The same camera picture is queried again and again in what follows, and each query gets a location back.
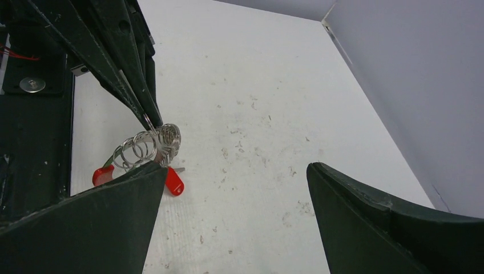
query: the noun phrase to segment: white tabletop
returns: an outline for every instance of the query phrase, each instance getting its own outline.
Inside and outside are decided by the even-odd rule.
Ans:
[[[320,22],[203,0],[139,0],[157,96],[181,129],[144,273],[329,273],[306,182],[321,161],[432,207]],[[72,193],[142,127],[76,80]]]

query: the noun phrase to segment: wire coil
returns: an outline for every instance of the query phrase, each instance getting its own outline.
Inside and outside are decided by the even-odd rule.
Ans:
[[[180,129],[175,124],[164,124],[154,131],[142,131],[120,144],[106,164],[111,162],[119,168],[130,170],[146,161],[153,160],[162,167],[168,167],[180,150],[181,139]],[[152,149],[148,145],[151,142],[153,142]],[[136,160],[130,161],[127,159],[127,155],[124,153],[129,149],[131,149]],[[116,162],[117,157],[121,157],[121,164]]]

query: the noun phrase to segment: gray wall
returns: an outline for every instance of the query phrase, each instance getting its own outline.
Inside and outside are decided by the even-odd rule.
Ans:
[[[336,0],[216,0],[321,21]]]
[[[338,0],[326,19],[435,206],[480,217],[483,15],[483,0]]]

